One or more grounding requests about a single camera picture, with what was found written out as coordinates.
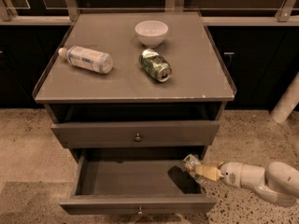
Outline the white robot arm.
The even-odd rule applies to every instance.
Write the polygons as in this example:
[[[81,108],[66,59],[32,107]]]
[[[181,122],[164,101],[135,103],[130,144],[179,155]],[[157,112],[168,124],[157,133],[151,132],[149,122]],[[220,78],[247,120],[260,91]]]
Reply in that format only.
[[[294,206],[299,199],[299,171],[284,162],[273,161],[267,168],[241,162],[225,162],[220,166],[196,164],[193,170],[200,177],[250,190],[260,199],[279,206]]]

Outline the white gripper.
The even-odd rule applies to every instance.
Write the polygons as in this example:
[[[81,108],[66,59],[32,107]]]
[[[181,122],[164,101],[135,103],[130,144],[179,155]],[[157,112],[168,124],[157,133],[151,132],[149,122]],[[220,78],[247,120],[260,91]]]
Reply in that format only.
[[[203,165],[196,165],[195,172],[212,181],[221,178],[225,185],[240,189],[242,168],[243,163],[240,162],[212,161]]]

